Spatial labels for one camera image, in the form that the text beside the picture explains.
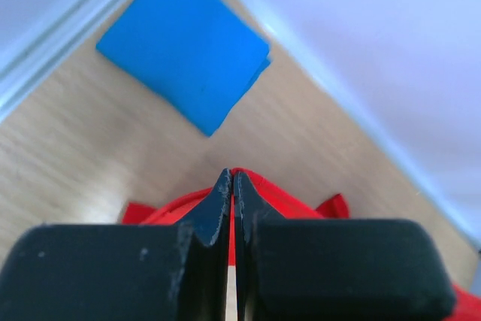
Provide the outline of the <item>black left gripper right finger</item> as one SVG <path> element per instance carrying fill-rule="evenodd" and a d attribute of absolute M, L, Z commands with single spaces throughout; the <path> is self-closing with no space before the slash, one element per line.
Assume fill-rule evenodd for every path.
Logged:
<path fill-rule="evenodd" d="M 442 320 L 455 290 L 411 220 L 287 219 L 234 176 L 241 320 Z"/>

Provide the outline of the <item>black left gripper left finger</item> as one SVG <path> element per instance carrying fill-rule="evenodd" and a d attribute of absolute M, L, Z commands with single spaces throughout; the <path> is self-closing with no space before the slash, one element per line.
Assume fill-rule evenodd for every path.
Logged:
<path fill-rule="evenodd" d="M 231 175 L 169 226 L 45 225 L 1 270 L 3 320 L 222 320 Z"/>

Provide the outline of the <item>red t-shirt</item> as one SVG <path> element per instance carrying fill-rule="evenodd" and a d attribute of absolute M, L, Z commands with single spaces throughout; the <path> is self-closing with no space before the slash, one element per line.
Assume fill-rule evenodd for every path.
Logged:
<path fill-rule="evenodd" d="M 294 196 L 288 194 L 275 183 L 270 182 L 260 174 L 246 168 L 234 168 L 231 173 L 243 171 L 247 173 L 257 193 L 275 210 L 287 219 L 349 219 L 349 205 L 341 194 L 336 194 L 318 207 L 311 208 Z M 120 223 L 123 225 L 153 224 L 170 225 L 184 217 L 199 204 L 212 189 L 200 189 L 179 198 L 166 205 L 154 207 L 137 201 L 129 201 L 123 211 Z M 457 303 L 448 320 L 479 320 L 480 297 L 455 287 Z"/>

